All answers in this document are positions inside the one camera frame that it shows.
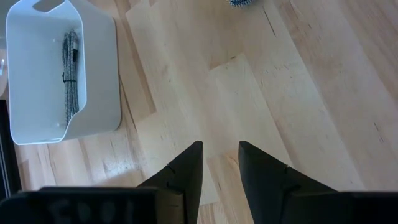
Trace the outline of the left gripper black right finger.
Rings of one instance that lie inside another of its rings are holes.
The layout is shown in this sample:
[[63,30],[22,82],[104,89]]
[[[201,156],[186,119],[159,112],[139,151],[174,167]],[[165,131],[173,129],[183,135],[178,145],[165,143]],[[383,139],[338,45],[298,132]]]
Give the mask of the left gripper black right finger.
[[255,224],[280,224],[285,201],[292,193],[335,191],[247,141],[239,142],[238,161],[244,193]]

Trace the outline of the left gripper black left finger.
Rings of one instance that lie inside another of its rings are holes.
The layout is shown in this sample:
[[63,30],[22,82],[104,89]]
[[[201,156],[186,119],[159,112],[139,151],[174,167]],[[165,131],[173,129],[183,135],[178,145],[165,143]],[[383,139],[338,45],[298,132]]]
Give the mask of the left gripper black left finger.
[[162,170],[139,184],[183,194],[186,224],[197,224],[203,185],[203,143],[195,141]]

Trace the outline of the white plastic bin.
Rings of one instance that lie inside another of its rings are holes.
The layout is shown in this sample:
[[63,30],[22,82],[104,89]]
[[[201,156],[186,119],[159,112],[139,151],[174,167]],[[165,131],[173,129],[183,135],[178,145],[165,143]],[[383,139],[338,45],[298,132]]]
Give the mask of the white plastic bin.
[[88,0],[6,16],[10,129],[18,145],[114,131],[121,121],[116,25]]

